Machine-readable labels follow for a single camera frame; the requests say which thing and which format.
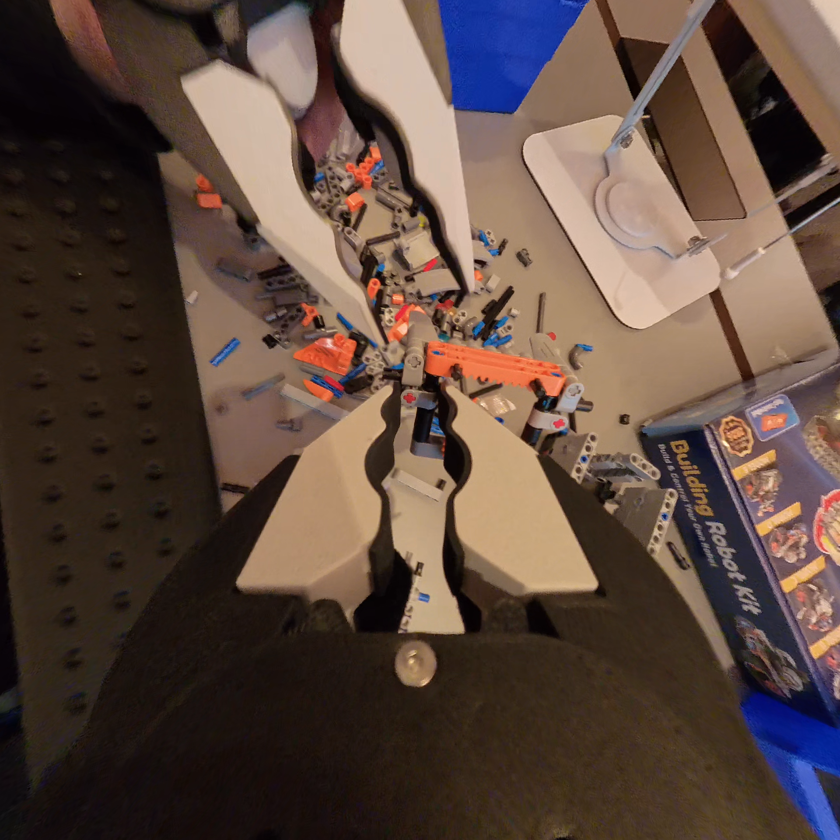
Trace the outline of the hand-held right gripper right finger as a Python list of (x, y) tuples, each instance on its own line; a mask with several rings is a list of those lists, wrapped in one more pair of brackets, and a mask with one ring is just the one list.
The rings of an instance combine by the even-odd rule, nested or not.
[(497, 600), (591, 594), (598, 580), (535, 450), (442, 385), (444, 576), (464, 629)]

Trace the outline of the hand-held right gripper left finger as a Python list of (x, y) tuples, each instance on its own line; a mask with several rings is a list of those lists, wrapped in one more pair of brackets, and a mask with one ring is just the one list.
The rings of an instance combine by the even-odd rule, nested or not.
[(392, 583), (400, 387), (387, 385), (305, 447), (237, 578), (251, 594), (337, 602), (353, 613)]

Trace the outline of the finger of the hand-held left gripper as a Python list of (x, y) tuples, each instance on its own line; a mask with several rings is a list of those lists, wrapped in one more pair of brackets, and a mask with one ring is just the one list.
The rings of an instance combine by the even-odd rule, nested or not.
[(373, 343), (384, 341), (361, 284), (342, 260), (338, 233), (299, 172), (299, 142), (274, 88), (215, 60), (185, 74), (182, 89), (257, 216), (262, 238)]
[(437, 2), (343, 2), (333, 28), (333, 78), (353, 125), (380, 142), (386, 167), (424, 211), (464, 298), (476, 282), (455, 109), (422, 34), (447, 70)]

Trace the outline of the grey building kit robot assembly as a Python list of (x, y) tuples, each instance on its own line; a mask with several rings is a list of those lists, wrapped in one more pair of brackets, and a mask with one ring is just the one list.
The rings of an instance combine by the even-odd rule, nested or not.
[(591, 492), (649, 555), (657, 557), (667, 543), (678, 492), (660, 486), (660, 470), (645, 457), (599, 454), (598, 443), (595, 433), (551, 435), (540, 453)]

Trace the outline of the blue plastic bin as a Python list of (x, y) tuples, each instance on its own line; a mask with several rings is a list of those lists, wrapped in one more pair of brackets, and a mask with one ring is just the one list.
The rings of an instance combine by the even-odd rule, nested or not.
[(456, 110), (513, 113), (586, 1), (440, 1)]
[(742, 714), (764, 758), (822, 839), (839, 838), (839, 730), (762, 694)]

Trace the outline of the orange and grey wing assembly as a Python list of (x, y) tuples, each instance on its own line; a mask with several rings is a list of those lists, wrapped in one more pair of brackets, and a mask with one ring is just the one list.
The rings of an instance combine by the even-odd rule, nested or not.
[(571, 432), (571, 418), (583, 402), (583, 385), (556, 360), (549, 336), (535, 337), (531, 356), (510, 355), (495, 351), (510, 345), (508, 333), (500, 342), (476, 346), (442, 341), (423, 310), (404, 307), (402, 314), (389, 335), (404, 351), (402, 368), (390, 367), (383, 375), (401, 383), (402, 404), (414, 411), (409, 448), (413, 455), (442, 459), (445, 454), (445, 384), (454, 385), (472, 402), (480, 395), (471, 395), (470, 382), (483, 389), (509, 386), (529, 392), (533, 404), (521, 440), (541, 455), (551, 454), (559, 439)]

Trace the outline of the pile of small building pieces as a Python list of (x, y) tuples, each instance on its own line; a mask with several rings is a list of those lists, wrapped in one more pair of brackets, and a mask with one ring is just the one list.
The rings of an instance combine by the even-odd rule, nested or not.
[[(402, 390), (399, 381), (383, 374), (390, 367), (402, 368), (403, 348), (389, 335), (404, 318), (404, 307), (423, 310), (442, 341), (476, 346), (510, 334), (509, 346), (495, 348), (499, 353), (531, 356), (535, 337), (549, 336), (556, 360), (575, 375), (575, 366), (592, 347), (578, 343), (568, 359), (562, 358), (554, 336), (543, 330), (544, 294), (539, 297), (538, 331), (528, 350), (517, 349), (520, 312), (512, 306), (514, 291), (484, 272), (506, 240), (499, 245), (490, 231), (471, 232), (476, 292), (483, 294), (490, 281), (490, 298), (471, 304), (469, 296), (460, 296), (457, 280), (434, 245), (424, 211), (415, 209), (413, 199), (397, 185), (377, 142), (364, 142), (351, 126), (342, 126), (311, 173), (314, 205), (336, 229), (340, 252), (366, 293), (384, 341), (370, 341), (285, 259), (276, 257), (262, 268), (242, 258), (221, 257), (215, 265), (218, 275), (243, 281), (255, 293), (257, 313), (265, 323), (261, 342), (269, 351), (285, 351), (299, 369), (298, 385), (281, 373), (267, 384), (247, 388), (245, 399), (283, 385), (290, 399), (327, 414), (350, 410), (353, 401), (363, 401), (386, 385)], [(469, 384), (471, 395), (479, 395), (474, 403), (501, 424), (515, 408), (504, 387)]]

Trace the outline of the white booklet stand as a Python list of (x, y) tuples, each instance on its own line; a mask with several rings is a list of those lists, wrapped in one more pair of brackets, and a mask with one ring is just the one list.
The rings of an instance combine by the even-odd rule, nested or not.
[(685, 191), (669, 180), (639, 124), (714, 2), (692, 2), (623, 118), (607, 114), (530, 135), (522, 156), (614, 317), (647, 329), (738, 277), (777, 243), (838, 206), (835, 194), (781, 236), (721, 268)]

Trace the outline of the blue robot kit box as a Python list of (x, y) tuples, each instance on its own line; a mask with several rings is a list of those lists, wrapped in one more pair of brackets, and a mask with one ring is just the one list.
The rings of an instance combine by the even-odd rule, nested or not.
[(733, 385), (641, 438), (745, 680), (837, 727), (838, 360)]

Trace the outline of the black perforated mat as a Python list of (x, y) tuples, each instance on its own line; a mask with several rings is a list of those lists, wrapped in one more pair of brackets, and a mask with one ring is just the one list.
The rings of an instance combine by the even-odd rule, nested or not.
[(2, 117), (2, 526), (28, 769), (220, 515), (154, 158)]

